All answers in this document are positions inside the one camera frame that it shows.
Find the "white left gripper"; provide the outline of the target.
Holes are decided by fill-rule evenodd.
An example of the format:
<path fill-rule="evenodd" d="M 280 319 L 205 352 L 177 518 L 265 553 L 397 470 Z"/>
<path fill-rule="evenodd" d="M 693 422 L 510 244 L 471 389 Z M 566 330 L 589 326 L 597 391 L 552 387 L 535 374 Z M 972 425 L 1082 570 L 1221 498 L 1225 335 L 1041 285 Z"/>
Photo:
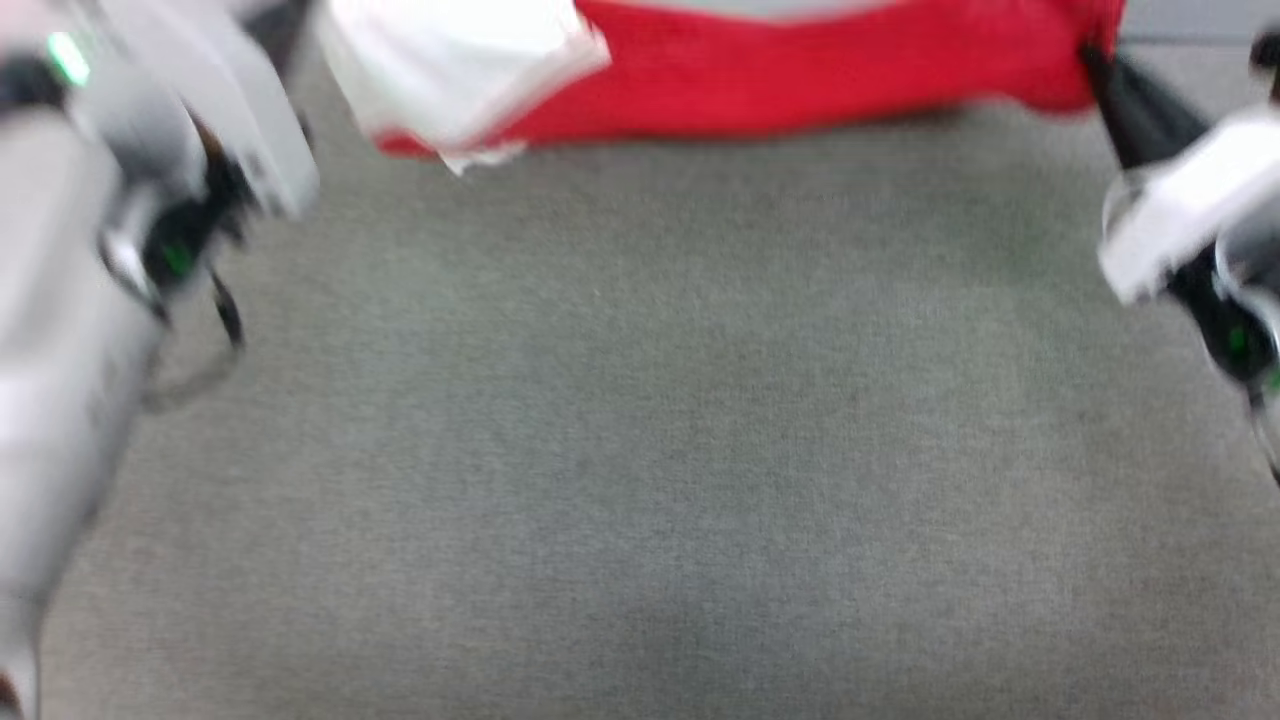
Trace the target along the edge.
<path fill-rule="evenodd" d="M 246 174 L 274 217 L 298 218 L 319 176 L 270 56 L 300 46 L 312 1 L 246 1 L 243 24 L 224 1 L 102 1 L 125 56 L 170 90 Z"/>

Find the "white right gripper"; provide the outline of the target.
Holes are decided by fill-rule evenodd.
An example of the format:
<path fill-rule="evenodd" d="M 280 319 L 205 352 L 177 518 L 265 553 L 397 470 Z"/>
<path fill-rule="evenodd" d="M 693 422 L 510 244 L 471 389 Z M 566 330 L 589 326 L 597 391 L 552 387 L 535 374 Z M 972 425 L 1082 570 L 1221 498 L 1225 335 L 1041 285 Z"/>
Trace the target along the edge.
<path fill-rule="evenodd" d="M 1126 54 L 1085 44 L 1078 56 L 1128 170 L 1106 193 L 1098 246 L 1100 269 L 1121 304 L 1160 293 L 1219 236 L 1277 223 L 1276 106 L 1245 108 L 1212 127 Z"/>

